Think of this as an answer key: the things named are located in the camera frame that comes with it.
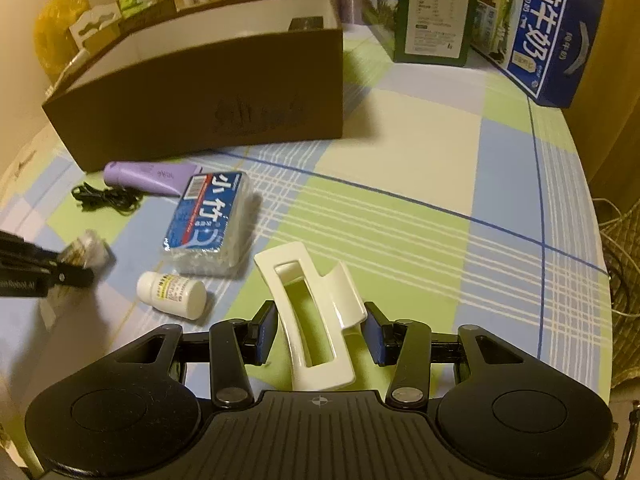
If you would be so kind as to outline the quilted chair cushion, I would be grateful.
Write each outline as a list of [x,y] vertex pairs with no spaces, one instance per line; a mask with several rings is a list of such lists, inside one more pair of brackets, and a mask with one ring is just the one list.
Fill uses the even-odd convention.
[[610,283],[615,388],[639,378],[639,202],[627,212],[607,198],[593,203]]

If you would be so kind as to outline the black product box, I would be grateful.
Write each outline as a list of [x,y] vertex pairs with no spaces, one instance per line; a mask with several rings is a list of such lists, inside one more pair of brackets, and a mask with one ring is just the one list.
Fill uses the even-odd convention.
[[322,29],[324,21],[322,16],[304,16],[303,18],[292,18],[288,25],[289,32],[303,32],[304,30]]

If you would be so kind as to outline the cotton swab bag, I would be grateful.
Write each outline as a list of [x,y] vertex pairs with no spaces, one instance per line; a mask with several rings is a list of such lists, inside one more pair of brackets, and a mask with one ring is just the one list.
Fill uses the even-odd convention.
[[58,262],[99,271],[110,262],[111,254],[96,231],[85,230],[58,254]]

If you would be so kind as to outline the purple cosmetic tube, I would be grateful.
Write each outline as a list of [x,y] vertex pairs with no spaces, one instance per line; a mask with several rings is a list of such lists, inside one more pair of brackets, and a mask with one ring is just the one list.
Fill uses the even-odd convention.
[[161,196],[181,196],[191,177],[200,171],[198,165],[183,162],[109,162],[103,170],[108,186],[133,188]]

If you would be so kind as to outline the white pill bottle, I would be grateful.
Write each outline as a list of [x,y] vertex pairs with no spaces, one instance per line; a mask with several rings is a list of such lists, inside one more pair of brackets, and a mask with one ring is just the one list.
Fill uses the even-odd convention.
[[144,272],[137,281],[137,296],[165,314],[196,320],[206,307],[205,285],[176,274]]

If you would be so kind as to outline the blue milk carton box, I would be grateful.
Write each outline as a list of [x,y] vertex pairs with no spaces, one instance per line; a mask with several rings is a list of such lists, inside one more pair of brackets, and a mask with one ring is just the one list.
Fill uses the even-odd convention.
[[572,104],[604,0],[477,0],[472,47],[538,105]]

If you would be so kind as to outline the white paper hanger box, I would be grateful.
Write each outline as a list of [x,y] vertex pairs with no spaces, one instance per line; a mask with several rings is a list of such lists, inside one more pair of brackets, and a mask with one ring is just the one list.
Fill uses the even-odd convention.
[[116,3],[94,6],[81,14],[70,26],[70,33],[79,50],[97,54],[120,36],[122,14]]

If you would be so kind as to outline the white hair claw clip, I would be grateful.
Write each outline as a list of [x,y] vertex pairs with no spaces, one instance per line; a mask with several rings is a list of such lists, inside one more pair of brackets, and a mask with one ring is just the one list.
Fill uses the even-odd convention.
[[345,335],[366,320],[367,311],[346,264],[335,263],[322,275],[301,242],[264,250],[254,261],[288,341],[293,388],[335,390],[351,385],[356,372]]

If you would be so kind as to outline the blue tissue pack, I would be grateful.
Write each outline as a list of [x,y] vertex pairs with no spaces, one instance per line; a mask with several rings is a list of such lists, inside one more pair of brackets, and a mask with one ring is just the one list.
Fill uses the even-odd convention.
[[241,259],[253,198],[243,171],[194,174],[178,201],[163,253],[180,274],[225,276]]

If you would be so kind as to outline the green milk carton box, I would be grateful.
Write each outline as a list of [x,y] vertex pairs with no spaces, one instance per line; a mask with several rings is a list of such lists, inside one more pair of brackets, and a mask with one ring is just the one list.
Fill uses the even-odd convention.
[[477,0],[398,0],[392,59],[461,67]]

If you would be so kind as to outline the yellow plastic bag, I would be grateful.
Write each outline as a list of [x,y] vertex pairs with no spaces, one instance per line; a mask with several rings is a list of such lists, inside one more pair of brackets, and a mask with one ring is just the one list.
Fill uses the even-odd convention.
[[51,84],[78,53],[70,26],[90,8],[89,0],[50,0],[37,16],[35,54]]

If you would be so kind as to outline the brown cardboard storage box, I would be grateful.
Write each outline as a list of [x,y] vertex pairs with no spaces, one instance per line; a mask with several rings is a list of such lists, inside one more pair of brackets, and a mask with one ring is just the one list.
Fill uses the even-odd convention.
[[[292,18],[322,16],[289,32]],[[224,0],[120,35],[43,111],[77,165],[337,139],[343,31],[331,0]]]

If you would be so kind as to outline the green tissue packs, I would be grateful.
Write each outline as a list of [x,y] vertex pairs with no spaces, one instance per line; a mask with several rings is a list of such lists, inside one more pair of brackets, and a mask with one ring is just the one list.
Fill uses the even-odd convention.
[[123,18],[131,18],[153,3],[152,0],[117,0],[120,14]]

